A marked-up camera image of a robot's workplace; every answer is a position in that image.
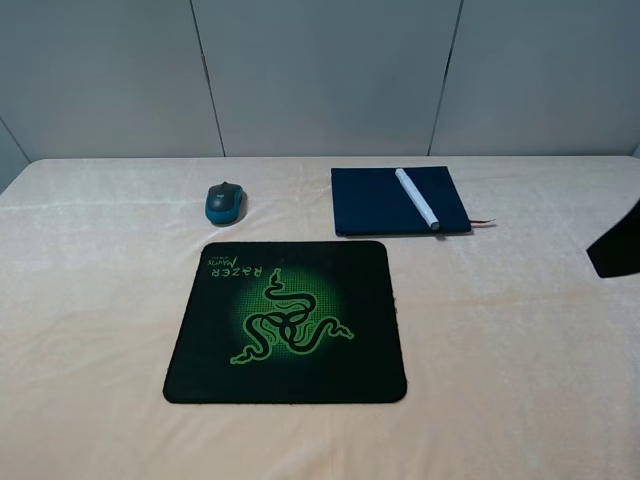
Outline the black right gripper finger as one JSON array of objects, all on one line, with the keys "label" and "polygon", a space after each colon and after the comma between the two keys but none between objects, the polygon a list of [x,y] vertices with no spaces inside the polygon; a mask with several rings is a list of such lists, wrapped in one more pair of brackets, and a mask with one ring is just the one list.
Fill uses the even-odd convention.
[{"label": "black right gripper finger", "polygon": [[615,278],[640,272],[640,206],[633,208],[597,239],[587,255],[600,278]]}]

